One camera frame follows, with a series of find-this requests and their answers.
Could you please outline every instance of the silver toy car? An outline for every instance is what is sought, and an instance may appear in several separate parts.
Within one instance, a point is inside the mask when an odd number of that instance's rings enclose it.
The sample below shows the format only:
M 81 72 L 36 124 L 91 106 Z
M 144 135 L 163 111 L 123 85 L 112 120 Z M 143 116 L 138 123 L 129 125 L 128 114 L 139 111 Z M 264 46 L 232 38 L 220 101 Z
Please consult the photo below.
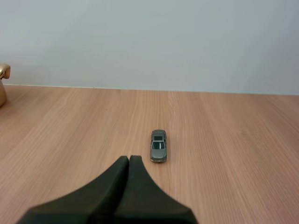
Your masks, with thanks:
M 151 133 L 150 160 L 153 162 L 165 162 L 167 160 L 166 132 L 154 130 Z

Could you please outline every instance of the wood grain surface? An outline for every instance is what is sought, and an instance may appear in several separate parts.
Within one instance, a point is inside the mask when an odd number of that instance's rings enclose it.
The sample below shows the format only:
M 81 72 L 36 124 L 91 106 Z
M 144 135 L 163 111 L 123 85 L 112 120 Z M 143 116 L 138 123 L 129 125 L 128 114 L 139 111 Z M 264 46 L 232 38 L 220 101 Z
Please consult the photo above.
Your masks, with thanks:
M 0 223 L 141 155 L 201 224 L 299 223 L 299 96 L 6 86 Z M 168 161 L 150 161 L 165 129 Z

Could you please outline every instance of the white wall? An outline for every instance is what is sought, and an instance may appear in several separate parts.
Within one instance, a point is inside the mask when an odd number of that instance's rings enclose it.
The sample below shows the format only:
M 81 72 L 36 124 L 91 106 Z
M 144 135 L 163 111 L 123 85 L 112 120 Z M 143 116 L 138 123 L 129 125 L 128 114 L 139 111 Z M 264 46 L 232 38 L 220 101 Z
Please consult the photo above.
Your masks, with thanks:
M 299 94 L 299 0 L 0 0 L 7 84 Z

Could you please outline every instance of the gold object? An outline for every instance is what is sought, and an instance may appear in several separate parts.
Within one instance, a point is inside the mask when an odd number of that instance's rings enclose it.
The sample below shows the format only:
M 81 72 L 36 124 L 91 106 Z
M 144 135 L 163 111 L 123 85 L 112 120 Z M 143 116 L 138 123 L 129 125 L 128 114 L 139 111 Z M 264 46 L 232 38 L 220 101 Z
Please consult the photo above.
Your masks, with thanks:
M 1 79 L 9 78 L 9 76 L 10 66 L 8 64 L 0 63 L 0 106 L 2 106 L 7 100 L 7 95 Z

